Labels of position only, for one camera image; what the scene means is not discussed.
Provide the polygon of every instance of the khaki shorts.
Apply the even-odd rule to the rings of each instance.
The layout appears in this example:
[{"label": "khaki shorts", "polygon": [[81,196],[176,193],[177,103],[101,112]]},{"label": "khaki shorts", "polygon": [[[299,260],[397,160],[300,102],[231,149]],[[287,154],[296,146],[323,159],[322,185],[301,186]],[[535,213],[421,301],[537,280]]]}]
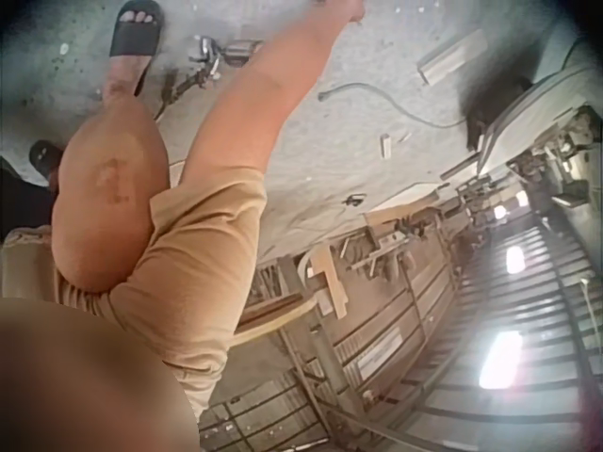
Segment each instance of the khaki shorts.
[{"label": "khaki shorts", "polygon": [[50,227],[15,230],[2,248],[2,295],[53,301],[118,324],[170,367],[199,415],[249,293],[265,205],[263,175],[253,169],[160,193],[151,199],[155,231],[146,251],[132,276],[105,294],[61,277]]}]

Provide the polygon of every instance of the toe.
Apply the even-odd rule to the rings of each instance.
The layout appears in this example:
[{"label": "toe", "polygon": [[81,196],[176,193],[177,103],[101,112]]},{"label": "toe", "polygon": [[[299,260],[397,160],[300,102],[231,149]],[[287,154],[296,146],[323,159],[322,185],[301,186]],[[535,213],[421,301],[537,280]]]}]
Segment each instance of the toe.
[{"label": "toe", "polygon": [[126,11],[124,14],[122,14],[122,17],[120,17],[120,22],[132,21],[134,21],[134,11]]}]

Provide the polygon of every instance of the bright light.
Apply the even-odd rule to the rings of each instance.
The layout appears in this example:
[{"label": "bright light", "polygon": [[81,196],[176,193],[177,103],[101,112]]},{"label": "bright light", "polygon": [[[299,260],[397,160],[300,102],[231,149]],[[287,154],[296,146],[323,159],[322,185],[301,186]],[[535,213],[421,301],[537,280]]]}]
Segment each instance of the bright light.
[{"label": "bright light", "polygon": [[523,342],[519,331],[504,331],[497,335],[481,369],[480,387],[506,389],[513,384]]},{"label": "bright light", "polygon": [[507,209],[505,209],[504,205],[497,205],[494,208],[494,217],[496,219],[503,219],[507,216]]},{"label": "bright light", "polygon": [[521,190],[519,193],[515,195],[517,201],[519,202],[519,207],[526,207],[530,205],[530,201],[528,201],[528,194],[525,190]]},{"label": "bright light", "polygon": [[524,252],[519,247],[510,247],[507,250],[507,272],[510,275],[520,273],[526,269]]}]

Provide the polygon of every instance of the wooden board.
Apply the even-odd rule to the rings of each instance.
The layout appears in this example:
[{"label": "wooden board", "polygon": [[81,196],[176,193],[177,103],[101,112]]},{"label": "wooden board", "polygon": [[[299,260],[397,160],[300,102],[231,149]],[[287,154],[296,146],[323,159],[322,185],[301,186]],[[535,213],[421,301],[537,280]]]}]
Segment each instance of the wooden board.
[{"label": "wooden board", "polygon": [[329,244],[325,242],[317,245],[312,250],[310,262],[315,274],[324,272],[324,275],[327,279],[327,285],[329,286],[329,292],[331,293],[331,300],[333,301],[336,317],[345,317],[348,313],[346,309],[348,295],[346,294],[343,284],[337,277],[337,271],[335,270],[333,256],[331,255],[331,247],[329,247]]},{"label": "wooden board", "polygon": [[476,30],[456,42],[439,47],[423,58],[418,64],[418,71],[427,83],[435,85],[486,50],[488,41],[482,30]]},{"label": "wooden board", "polygon": [[295,295],[258,304],[262,306],[254,305],[243,311],[230,347],[240,346],[279,330],[287,323],[309,313],[317,305],[317,301],[314,297],[304,299]]},{"label": "wooden board", "polygon": [[367,221],[368,226],[377,226],[379,224],[386,223],[387,221],[409,217],[426,207],[434,205],[439,200],[440,196],[436,191],[434,191],[420,200],[411,202],[409,204],[401,204],[383,210],[366,212],[364,214],[365,220]]}]

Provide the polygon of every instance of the cord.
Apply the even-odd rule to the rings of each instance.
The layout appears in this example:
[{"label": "cord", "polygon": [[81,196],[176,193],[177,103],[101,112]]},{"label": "cord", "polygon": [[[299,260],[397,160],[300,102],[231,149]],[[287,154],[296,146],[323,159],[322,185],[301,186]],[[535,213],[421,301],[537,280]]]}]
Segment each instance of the cord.
[{"label": "cord", "polygon": [[434,122],[426,121],[426,120],[414,115],[413,113],[409,112],[408,110],[406,110],[402,105],[398,104],[396,102],[396,100],[392,96],[390,96],[387,92],[385,92],[384,90],[377,88],[373,85],[370,85],[369,83],[361,83],[361,82],[347,83],[346,85],[341,85],[340,87],[329,89],[328,91],[322,91],[318,94],[318,100],[320,102],[327,101],[334,94],[338,94],[338,93],[343,92],[348,89],[365,89],[369,92],[372,92],[373,94],[378,95],[382,99],[386,100],[389,104],[391,104],[394,108],[396,108],[397,111],[400,113],[400,115],[406,116],[406,117],[410,118],[411,120],[420,122],[421,124],[427,125],[434,129],[451,129],[453,127],[456,127],[457,125],[460,125],[460,124],[466,122],[466,120],[461,120],[461,121],[456,121],[453,124],[442,125],[442,124],[436,124]]}]

